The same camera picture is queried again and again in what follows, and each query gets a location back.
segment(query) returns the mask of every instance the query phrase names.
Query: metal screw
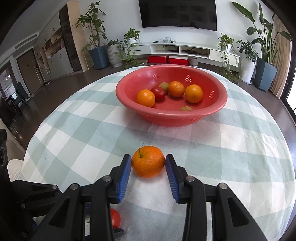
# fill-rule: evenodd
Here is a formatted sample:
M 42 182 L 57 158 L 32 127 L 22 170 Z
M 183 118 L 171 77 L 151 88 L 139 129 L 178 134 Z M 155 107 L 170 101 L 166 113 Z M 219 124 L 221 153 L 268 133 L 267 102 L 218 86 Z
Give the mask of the metal screw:
M 73 184 L 71 184 L 71 186 L 70 186 L 70 189 L 71 190 L 76 190 L 78 188 L 78 184 L 77 183 L 73 183 Z
M 187 176 L 186 180 L 189 182 L 193 182 L 195 180 L 195 178 L 193 176 Z
M 22 237 L 23 237 L 24 239 L 26 239 L 27 234 L 26 234 L 25 232 L 22 232 Z
M 103 181 L 104 182 L 109 182 L 111 180 L 110 176 L 103 176 Z
M 227 185 L 225 183 L 220 183 L 219 187 L 223 190 L 225 190 L 227 188 Z

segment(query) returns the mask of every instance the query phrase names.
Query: round table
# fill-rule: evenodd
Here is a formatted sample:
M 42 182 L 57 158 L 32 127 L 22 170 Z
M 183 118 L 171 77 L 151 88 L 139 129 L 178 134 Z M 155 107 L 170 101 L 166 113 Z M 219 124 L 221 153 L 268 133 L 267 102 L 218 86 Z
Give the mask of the round table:
M 72 183 L 94 183 L 124 154 L 153 145 L 173 154 L 177 165 L 203 183 L 227 183 L 267 239 L 277 240 L 294 206 L 296 185 L 287 143 L 269 112 L 237 85 L 203 69 L 227 89 L 225 107 L 189 126 L 156 126 L 116 98 L 117 83 L 136 69 L 97 80 L 54 110 L 29 143 L 20 179 L 56 184 L 64 192 Z M 172 198 L 165 170 L 150 180 L 131 171 L 125 198 L 115 208 L 126 231 L 120 240 L 182 239 L 186 206 Z

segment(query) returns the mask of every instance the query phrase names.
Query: tv stand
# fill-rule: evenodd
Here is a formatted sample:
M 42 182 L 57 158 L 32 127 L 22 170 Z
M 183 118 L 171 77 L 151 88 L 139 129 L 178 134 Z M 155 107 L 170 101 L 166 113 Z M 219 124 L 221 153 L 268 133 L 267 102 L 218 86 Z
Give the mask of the tv stand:
M 137 57 L 142 57 L 143 55 L 178 55 L 178 56 L 188 56 L 198 58 L 199 62 L 222 66 L 224 59 L 221 57 L 218 46 L 208 46 L 185 42 L 175 42 L 175 43 L 153 43 L 144 42 L 136 43 L 136 47 L 132 47 L 133 55 Z M 186 50 L 195 51 L 196 54 L 186 53 Z M 238 62 L 240 56 L 229 52 L 228 53 L 229 64 L 233 67 L 238 67 Z

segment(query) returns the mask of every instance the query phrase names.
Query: red tomato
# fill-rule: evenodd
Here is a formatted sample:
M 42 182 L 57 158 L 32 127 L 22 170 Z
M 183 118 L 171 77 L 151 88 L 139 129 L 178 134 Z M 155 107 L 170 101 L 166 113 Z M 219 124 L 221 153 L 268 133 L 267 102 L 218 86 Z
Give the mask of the red tomato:
M 111 212 L 112 226 L 114 229 L 117 229 L 120 226 L 120 214 L 114 208 L 111 208 L 110 212 Z
M 155 96 L 155 100 L 163 100 L 165 97 L 165 91 L 161 87 L 154 87 L 151 89 Z

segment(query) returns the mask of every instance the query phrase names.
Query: kiwi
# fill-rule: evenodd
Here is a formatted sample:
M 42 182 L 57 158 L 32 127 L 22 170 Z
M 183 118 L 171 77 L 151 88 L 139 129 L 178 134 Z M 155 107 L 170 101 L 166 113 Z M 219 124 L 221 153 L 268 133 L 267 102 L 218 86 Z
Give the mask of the kiwi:
M 193 110 L 190 106 L 184 106 L 180 110 L 187 111 L 187 110 Z
M 159 87 L 163 88 L 163 90 L 165 91 L 165 93 L 168 93 L 168 83 L 167 82 L 162 82 Z

